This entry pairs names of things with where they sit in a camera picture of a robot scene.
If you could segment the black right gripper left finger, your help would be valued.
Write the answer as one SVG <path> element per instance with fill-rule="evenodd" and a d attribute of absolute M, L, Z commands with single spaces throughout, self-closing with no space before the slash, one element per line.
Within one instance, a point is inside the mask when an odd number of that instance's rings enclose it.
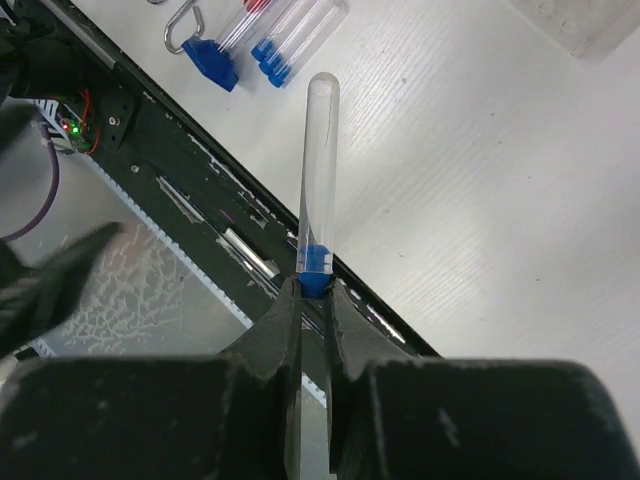
<path fill-rule="evenodd" d="M 296 479 L 301 292 L 212 356 L 23 363 L 1 392 L 5 479 Z"/>

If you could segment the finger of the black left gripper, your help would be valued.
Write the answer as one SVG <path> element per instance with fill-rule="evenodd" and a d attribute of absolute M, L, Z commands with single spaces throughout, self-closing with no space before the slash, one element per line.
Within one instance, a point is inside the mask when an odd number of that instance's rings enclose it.
<path fill-rule="evenodd" d="M 1 243 L 1 356 L 62 325 L 75 312 L 95 263 L 123 231 L 108 222 L 39 263 L 22 262 Z"/>

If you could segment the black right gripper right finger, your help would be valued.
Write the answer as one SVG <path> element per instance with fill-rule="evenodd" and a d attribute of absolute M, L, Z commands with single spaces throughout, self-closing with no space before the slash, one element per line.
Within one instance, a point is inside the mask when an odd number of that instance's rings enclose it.
<path fill-rule="evenodd" d="M 605 386 L 558 360 L 411 355 L 325 297 L 329 468 L 340 479 L 635 479 Z"/>

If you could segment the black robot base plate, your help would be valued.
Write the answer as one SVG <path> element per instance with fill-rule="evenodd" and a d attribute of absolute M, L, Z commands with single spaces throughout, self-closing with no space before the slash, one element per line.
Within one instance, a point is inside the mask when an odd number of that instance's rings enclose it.
<path fill-rule="evenodd" d="M 69 1 L 20 1 L 85 56 L 92 159 L 179 254 L 251 318 L 295 270 L 294 215 Z"/>

